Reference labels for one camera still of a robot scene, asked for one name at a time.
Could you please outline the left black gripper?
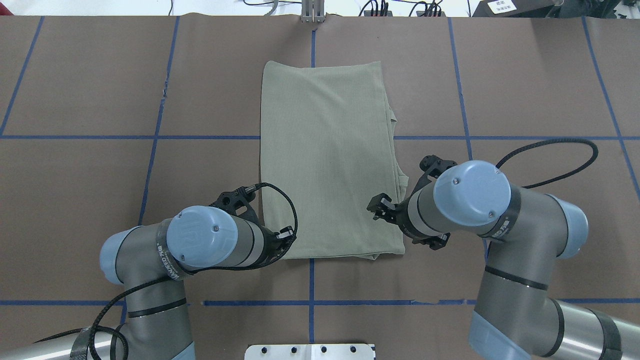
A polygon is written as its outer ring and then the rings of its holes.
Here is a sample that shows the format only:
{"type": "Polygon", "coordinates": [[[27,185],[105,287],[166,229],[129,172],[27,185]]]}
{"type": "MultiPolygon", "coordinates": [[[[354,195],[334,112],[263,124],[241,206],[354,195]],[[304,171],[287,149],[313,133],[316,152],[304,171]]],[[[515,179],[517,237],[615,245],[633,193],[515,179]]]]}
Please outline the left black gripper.
{"type": "Polygon", "coordinates": [[[272,264],[276,262],[282,253],[285,242],[293,242],[296,239],[296,230],[291,226],[282,228],[280,231],[273,231],[259,225],[263,239],[263,249],[258,258],[258,264],[272,264]]]}

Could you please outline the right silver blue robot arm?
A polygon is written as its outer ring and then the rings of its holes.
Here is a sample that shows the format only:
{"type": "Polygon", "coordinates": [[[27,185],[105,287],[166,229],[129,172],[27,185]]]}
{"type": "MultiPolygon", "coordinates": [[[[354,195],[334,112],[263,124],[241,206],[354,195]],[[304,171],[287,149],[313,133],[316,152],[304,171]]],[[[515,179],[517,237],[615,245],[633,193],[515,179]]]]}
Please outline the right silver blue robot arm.
{"type": "Polygon", "coordinates": [[[509,182],[486,161],[427,156],[400,203],[373,196],[366,209],[414,244],[445,246],[454,231],[489,240],[468,342],[485,360],[637,360],[639,326],[548,296],[556,260],[586,243],[583,210],[509,182]]]}

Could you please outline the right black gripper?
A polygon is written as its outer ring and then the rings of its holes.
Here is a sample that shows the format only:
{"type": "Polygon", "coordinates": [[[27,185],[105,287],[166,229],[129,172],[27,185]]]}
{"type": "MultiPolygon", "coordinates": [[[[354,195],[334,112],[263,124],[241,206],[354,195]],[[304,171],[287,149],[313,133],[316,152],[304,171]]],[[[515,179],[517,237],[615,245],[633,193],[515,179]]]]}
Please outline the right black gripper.
{"type": "Polygon", "coordinates": [[[415,228],[409,218],[409,199],[402,202],[394,203],[393,199],[386,193],[380,193],[373,196],[366,210],[374,211],[373,220],[383,220],[387,223],[394,223],[409,239],[415,239],[415,228]]]}

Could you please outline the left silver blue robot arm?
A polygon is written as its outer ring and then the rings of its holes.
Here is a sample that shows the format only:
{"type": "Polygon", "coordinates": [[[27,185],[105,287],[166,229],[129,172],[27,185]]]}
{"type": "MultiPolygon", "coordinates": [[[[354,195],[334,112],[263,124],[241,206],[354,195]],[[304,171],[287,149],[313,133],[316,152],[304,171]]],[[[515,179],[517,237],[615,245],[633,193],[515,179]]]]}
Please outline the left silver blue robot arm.
{"type": "Polygon", "coordinates": [[[203,271],[250,271],[281,259],[297,224],[274,231],[247,210],[195,205],[172,218],[109,237],[99,262],[124,292],[84,328],[1,354],[3,360],[194,360],[185,279],[203,271]]]}

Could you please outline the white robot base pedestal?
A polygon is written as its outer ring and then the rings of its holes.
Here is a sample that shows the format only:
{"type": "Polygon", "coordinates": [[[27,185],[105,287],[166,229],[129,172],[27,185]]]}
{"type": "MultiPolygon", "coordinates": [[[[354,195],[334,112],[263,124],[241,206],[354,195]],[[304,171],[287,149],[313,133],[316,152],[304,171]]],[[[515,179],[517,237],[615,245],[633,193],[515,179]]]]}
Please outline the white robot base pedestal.
{"type": "Polygon", "coordinates": [[[245,360],[375,360],[374,344],[254,344],[247,347],[245,360]]]}

